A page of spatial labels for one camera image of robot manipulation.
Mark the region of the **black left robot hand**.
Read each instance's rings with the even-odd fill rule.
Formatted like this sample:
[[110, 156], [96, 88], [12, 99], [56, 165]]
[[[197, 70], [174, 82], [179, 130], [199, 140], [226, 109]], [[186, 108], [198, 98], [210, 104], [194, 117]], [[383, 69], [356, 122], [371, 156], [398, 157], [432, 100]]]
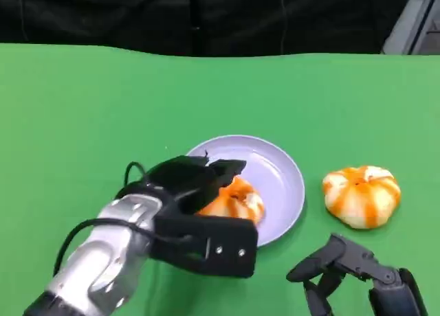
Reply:
[[193, 215], [214, 201], [219, 189], [232, 183], [246, 166], [244, 160], [180, 155], [145, 170], [131, 162], [124, 174], [121, 199], [129, 194], [152, 196], [162, 202], [160, 216]]

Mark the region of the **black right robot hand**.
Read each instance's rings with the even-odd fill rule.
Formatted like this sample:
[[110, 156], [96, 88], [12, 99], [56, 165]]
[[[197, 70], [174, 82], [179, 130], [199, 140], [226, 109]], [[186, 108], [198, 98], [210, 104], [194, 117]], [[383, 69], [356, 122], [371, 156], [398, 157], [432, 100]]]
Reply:
[[333, 315], [327, 298], [348, 274], [363, 282], [373, 282], [368, 299], [375, 315], [428, 314], [409, 270], [381, 264], [371, 250], [340, 234], [330, 235], [327, 243], [301, 260], [286, 279], [302, 283], [312, 315]]

